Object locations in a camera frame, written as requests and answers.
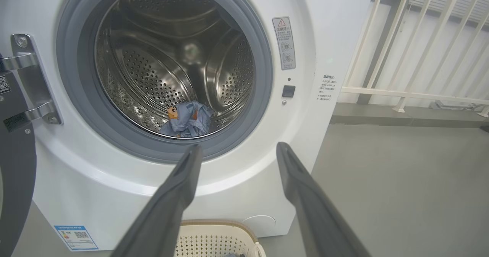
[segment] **light blue garment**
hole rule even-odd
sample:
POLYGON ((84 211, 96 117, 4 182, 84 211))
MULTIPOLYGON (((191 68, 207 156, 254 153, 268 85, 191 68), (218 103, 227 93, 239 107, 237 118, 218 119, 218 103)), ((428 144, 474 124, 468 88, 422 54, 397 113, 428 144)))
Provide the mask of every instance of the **light blue garment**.
POLYGON ((209 132, 213 111, 196 100, 171 106, 170 120, 159 130, 160 134, 171 137, 199 137, 209 132))

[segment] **white washing machine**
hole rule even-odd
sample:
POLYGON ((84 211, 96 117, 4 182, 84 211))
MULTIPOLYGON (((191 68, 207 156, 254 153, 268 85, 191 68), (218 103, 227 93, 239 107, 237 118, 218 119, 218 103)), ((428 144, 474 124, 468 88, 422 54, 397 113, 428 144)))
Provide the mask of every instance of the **white washing machine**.
POLYGON ((312 170, 369 1, 0 0, 0 52, 23 55, 5 70, 31 110, 21 135, 35 136, 33 200, 62 240, 66 229, 89 234, 94 245, 70 250, 111 250, 200 144, 183 218, 286 234, 295 210, 276 144, 312 170), (42 97, 32 93, 42 78, 26 77, 35 69, 42 97), (159 133, 167 108, 190 100, 213 109, 208 134, 159 133))

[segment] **metal hinge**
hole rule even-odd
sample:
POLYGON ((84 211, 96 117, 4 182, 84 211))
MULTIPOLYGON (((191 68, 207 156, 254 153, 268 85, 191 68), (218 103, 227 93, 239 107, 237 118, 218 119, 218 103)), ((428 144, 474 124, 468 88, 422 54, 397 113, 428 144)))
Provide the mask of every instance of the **metal hinge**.
POLYGON ((17 70, 17 81, 29 110, 24 114, 30 121, 42 118, 49 124, 61 124, 60 115, 51 97, 36 55, 34 39, 28 34, 10 37, 13 57, 0 57, 0 73, 17 70))

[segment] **stainless steel drum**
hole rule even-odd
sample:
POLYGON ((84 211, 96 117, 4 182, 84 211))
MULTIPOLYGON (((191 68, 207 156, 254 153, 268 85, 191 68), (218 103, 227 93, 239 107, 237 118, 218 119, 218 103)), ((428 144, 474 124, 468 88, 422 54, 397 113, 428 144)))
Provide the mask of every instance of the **stainless steel drum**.
POLYGON ((225 128, 255 75, 246 37, 213 0, 119 0, 100 25, 96 62, 113 105, 160 136, 166 108, 192 100, 214 111, 207 135, 225 128))

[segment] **laundry basket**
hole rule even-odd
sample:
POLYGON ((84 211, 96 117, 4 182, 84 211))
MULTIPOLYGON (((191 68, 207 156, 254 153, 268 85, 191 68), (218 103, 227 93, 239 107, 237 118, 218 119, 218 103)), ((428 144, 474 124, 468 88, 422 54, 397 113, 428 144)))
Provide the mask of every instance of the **laundry basket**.
POLYGON ((174 257, 266 257, 253 231, 234 221, 182 221, 174 257))

